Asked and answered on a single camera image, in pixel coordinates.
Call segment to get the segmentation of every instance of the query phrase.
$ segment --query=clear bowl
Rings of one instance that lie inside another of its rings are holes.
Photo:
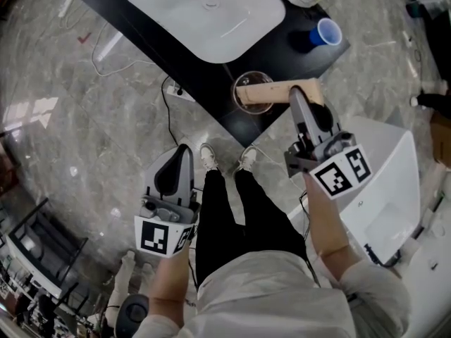
[[[232,99],[238,108],[252,115],[263,114],[271,109],[273,103],[244,105],[237,94],[237,87],[263,84],[265,82],[273,82],[273,80],[267,74],[260,71],[248,71],[236,79],[232,86]]]

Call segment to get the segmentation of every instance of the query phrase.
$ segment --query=cable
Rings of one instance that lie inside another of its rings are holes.
[[[196,287],[196,290],[198,290],[199,286],[197,285],[196,277],[194,276],[194,269],[192,269],[191,260],[189,258],[188,258],[188,265],[190,266],[192,281],[194,282],[194,286]]]
[[[101,76],[101,77],[107,77],[107,76],[110,76],[110,75],[112,75],[112,74],[119,73],[119,72],[121,72],[121,71],[127,70],[128,68],[131,68],[131,67],[134,66],[134,64],[136,64],[136,63],[143,63],[143,64],[148,64],[148,65],[156,65],[156,64],[153,63],[152,61],[135,60],[135,61],[133,61],[132,63],[130,63],[130,64],[128,64],[127,66],[125,66],[124,68],[117,69],[117,70],[115,70],[115,71],[111,71],[111,72],[109,72],[109,73],[107,73],[107,74],[102,74],[101,72],[99,72],[99,69],[97,69],[96,64],[94,63],[94,52],[95,52],[95,50],[96,50],[96,48],[97,48],[97,45],[99,44],[101,34],[102,34],[102,32],[105,30],[105,27],[106,27],[107,25],[108,25],[108,21],[106,21],[106,22],[104,23],[104,26],[101,27],[101,29],[100,29],[100,31],[99,31],[99,34],[97,35],[96,43],[94,44],[94,47],[92,48],[92,52],[91,52],[91,64],[92,64],[92,66],[94,67],[94,70],[96,71],[96,73],[97,73],[98,76]]]
[[[168,79],[169,79],[169,75],[168,75],[168,76],[166,77],[166,79],[163,80],[163,82],[161,83],[161,95],[163,96],[164,104],[166,105],[166,108],[168,109],[168,130],[169,130],[169,134],[171,134],[172,139],[173,139],[175,145],[178,146],[177,139],[174,137],[174,134],[173,134],[172,131],[171,131],[171,110],[169,109],[169,105],[168,105],[168,102],[166,101],[166,97],[164,96],[164,90],[163,90],[164,83],[165,83]]]
[[[89,8],[86,8],[86,10],[82,12],[82,14],[78,17],[78,19],[77,19],[71,26],[68,26],[69,18],[70,18],[74,13],[76,13],[76,12],[78,11],[78,9],[81,8],[82,5],[83,5],[83,3],[81,2],[79,6],[77,6],[73,11],[71,11],[71,12],[69,13],[69,9],[70,9],[70,7],[72,6],[73,1],[74,1],[74,0],[72,0],[72,1],[70,2],[69,6],[67,7],[67,10],[66,10],[66,11],[67,11],[67,12],[66,12],[66,16],[63,16],[63,17],[61,18],[59,24],[58,24],[59,27],[65,27],[67,30],[70,30],[70,29],[72,29],[73,27],[75,27],[75,26],[80,22],[80,20],[82,20],[82,17],[85,16],[85,14],[86,14],[86,13],[88,12],[88,10],[89,10]]]
[[[389,264],[383,264],[379,258],[377,257],[377,255],[373,252],[373,249],[371,249],[371,247],[368,244],[364,245],[364,248],[366,250],[366,252],[368,253],[369,258],[371,259],[371,261],[374,264],[378,264],[381,267],[384,268],[393,268],[396,264],[399,263],[399,261],[401,260],[401,251],[398,249],[397,252],[395,253],[395,255],[393,256],[394,259],[393,261],[391,261]]]
[[[304,198],[306,195],[307,195],[307,190],[304,190],[304,192],[299,197],[299,202],[301,203],[302,210],[304,211],[305,216],[309,220],[309,225],[307,226],[307,231],[304,233],[304,240],[307,240],[307,237],[309,236],[309,233],[310,233],[310,215],[307,212],[307,210],[305,209],[304,202],[302,201],[302,198]]]
[[[101,331],[102,331],[102,321],[103,321],[103,319],[104,319],[105,312],[106,312],[106,310],[107,310],[108,308],[120,308],[120,306],[106,306],[106,307],[102,310],[102,312],[100,313],[99,319],[97,319],[97,314],[95,314],[96,321],[97,321],[97,325],[99,326],[99,335],[100,335],[100,337],[101,337]]]
[[[307,267],[310,270],[310,273],[311,273],[311,276],[313,277],[313,280],[315,281],[315,283],[317,283],[318,287],[321,288],[321,284],[319,284],[318,276],[316,275],[315,270],[313,269],[313,266],[311,265],[310,260],[308,258],[305,261],[305,263],[307,264]]]

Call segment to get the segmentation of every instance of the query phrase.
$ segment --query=power strip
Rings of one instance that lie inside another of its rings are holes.
[[[189,95],[185,90],[182,89],[182,94],[179,94],[179,91],[180,87],[178,85],[176,86],[169,85],[166,88],[166,93],[168,93],[168,95],[176,96],[184,100],[195,102],[195,100],[191,97],[191,95]]]

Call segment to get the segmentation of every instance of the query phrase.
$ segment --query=shoe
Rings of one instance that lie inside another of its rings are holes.
[[[240,166],[235,170],[233,173],[233,176],[237,172],[239,172],[241,169],[246,170],[248,172],[252,172],[252,165],[255,163],[255,160],[257,159],[257,148],[255,146],[248,146],[241,154],[240,160],[238,161],[240,163]]]
[[[213,148],[207,143],[203,143],[200,146],[200,160],[207,172],[214,169],[218,170],[218,163],[216,162]]]
[[[144,264],[142,265],[141,271],[142,271],[143,273],[150,274],[150,275],[155,274],[154,267],[152,267],[152,264],[151,264],[151,263],[144,263]]]
[[[126,260],[126,261],[135,261],[135,252],[134,251],[128,251],[127,254],[124,255],[121,260],[122,260],[122,262],[124,260]]]
[[[415,96],[410,98],[410,106],[418,106],[418,99]]]

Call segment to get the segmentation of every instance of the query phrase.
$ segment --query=beige object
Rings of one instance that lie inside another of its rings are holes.
[[[294,86],[304,90],[312,103],[324,105],[324,97],[318,79],[267,82],[237,87],[237,94],[245,105],[264,103],[289,103],[290,89]]]
[[[430,124],[434,159],[451,168],[451,120],[436,111]]]

